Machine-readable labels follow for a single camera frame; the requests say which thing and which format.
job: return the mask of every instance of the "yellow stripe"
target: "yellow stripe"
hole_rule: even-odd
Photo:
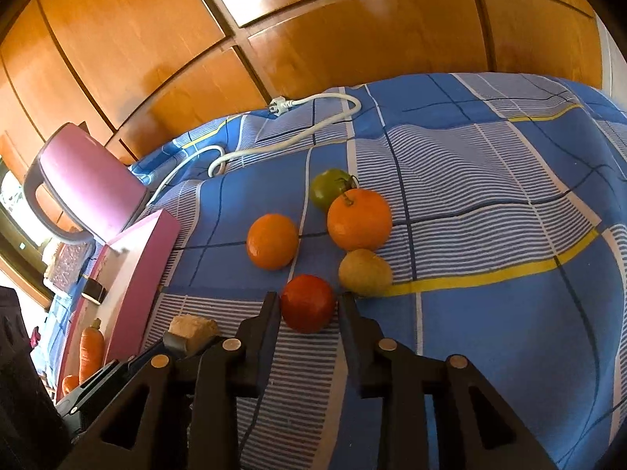
[[[599,236],[596,229],[591,229],[585,236],[573,245],[570,249],[557,255],[557,259],[561,264],[572,260],[581,251],[587,248],[590,243]],[[530,276],[541,272],[548,272],[557,268],[556,261],[548,258],[533,263],[524,263],[514,265],[501,270],[495,270],[484,274],[474,274],[471,276],[453,276],[453,277],[434,277],[429,279],[418,279],[401,284],[393,284],[385,293],[386,297],[394,297],[397,295],[406,295],[408,293],[419,293],[421,291],[433,291],[436,289],[450,288],[468,288],[472,286],[483,286],[502,280],[515,279],[516,277]]]
[[[524,122],[527,120],[531,120],[534,122],[538,122],[538,121],[547,121],[547,120],[554,120],[556,118],[559,118],[560,116],[562,116],[565,112],[570,111],[571,109],[575,109],[575,108],[583,108],[583,106],[581,104],[573,104],[572,106],[568,106],[567,108],[562,109],[562,111],[550,115],[550,116],[514,116],[513,118],[508,118],[508,120],[510,122]]]
[[[226,118],[223,122],[221,122],[221,123],[220,123],[220,125],[218,125],[218,126],[217,126],[217,128],[216,128],[215,130],[209,131],[209,132],[208,132],[207,134],[205,134],[204,136],[200,136],[200,137],[198,137],[197,139],[193,140],[192,142],[187,143],[186,145],[184,145],[184,146],[183,146],[183,149],[185,149],[185,148],[189,148],[189,147],[191,147],[191,146],[194,146],[196,143],[200,143],[203,139],[207,139],[208,137],[215,136],[217,133],[219,133],[219,132],[220,132],[220,129],[221,129],[222,127],[224,127],[224,125],[225,125],[227,122],[230,122],[231,120],[233,120],[234,118],[237,118],[238,116],[239,116],[239,114],[238,114],[238,115],[236,115],[236,116],[229,116],[229,117],[228,117],[228,118]]]

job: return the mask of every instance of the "white power cord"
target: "white power cord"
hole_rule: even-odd
[[[302,139],[305,139],[306,137],[311,136],[316,131],[319,131],[320,129],[322,129],[323,127],[326,127],[327,125],[331,125],[332,123],[339,122],[343,120],[344,118],[352,116],[353,114],[357,113],[361,109],[361,102],[359,101],[359,99],[357,99],[356,97],[353,97],[352,95],[347,95],[344,93],[336,93],[336,92],[318,93],[316,95],[311,95],[310,97],[306,97],[305,99],[299,99],[297,101],[288,101],[285,99],[285,97],[277,97],[276,99],[272,99],[272,101],[270,102],[269,109],[271,113],[276,114],[277,116],[281,116],[284,112],[287,112],[290,108],[293,108],[294,106],[300,106],[301,104],[308,103],[309,101],[312,101],[314,99],[330,99],[330,98],[343,99],[345,101],[353,103],[354,106],[352,108],[347,109],[346,111],[340,112],[338,114],[334,114],[333,116],[329,116],[328,118],[325,118],[324,120],[318,122],[317,124],[312,125],[308,129],[305,129],[304,131],[296,134],[295,136],[292,136],[289,139],[282,141],[281,143],[275,143],[274,145],[256,146],[254,148],[247,148],[245,150],[236,150],[235,152],[230,152],[230,153],[225,153],[225,149],[219,145],[205,146],[204,148],[201,148],[200,150],[197,150],[196,152],[192,153],[192,155],[187,157],[181,164],[178,164],[178,166],[175,167],[171,171],[171,173],[168,174],[167,177],[165,177],[165,179],[159,184],[159,187],[157,188],[155,193],[152,195],[152,197],[150,198],[146,206],[152,204],[155,201],[155,199],[157,198],[157,196],[159,196],[159,193],[161,193],[161,191],[167,185],[167,183],[170,180],[172,180],[172,178],[178,173],[178,171],[180,171],[180,169],[185,164],[187,164],[189,161],[191,161],[193,158],[197,157],[203,152],[208,152],[209,150],[218,150],[218,152],[220,153],[220,157],[215,159],[209,165],[209,170],[207,171],[209,178],[212,178],[213,172],[217,167],[219,167],[219,170],[217,171],[217,173],[219,175],[222,175],[225,172],[225,169],[227,168],[227,162],[230,161],[231,159],[244,157],[246,155],[257,155],[259,153],[279,152],[280,150],[284,150],[292,146],[293,144],[301,141]]]

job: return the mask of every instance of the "pink kettle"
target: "pink kettle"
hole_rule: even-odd
[[[42,184],[82,231],[65,231],[46,216],[35,196]],[[24,180],[24,197],[31,210],[43,226],[68,244],[93,237],[102,243],[110,240],[134,222],[148,194],[139,179],[93,139],[83,124],[67,123],[50,136]]]

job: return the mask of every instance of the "green tomato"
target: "green tomato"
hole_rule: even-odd
[[[335,198],[355,187],[353,177],[347,172],[331,168],[313,179],[309,188],[309,199],[321,211],[327,213]]]

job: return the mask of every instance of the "red tomato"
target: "red tomato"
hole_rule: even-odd
[[[285,285],[281,294],[281,313],[285,323],[296,332],[313,334],[333,318],[335,294],[327,281],[302,274]]]

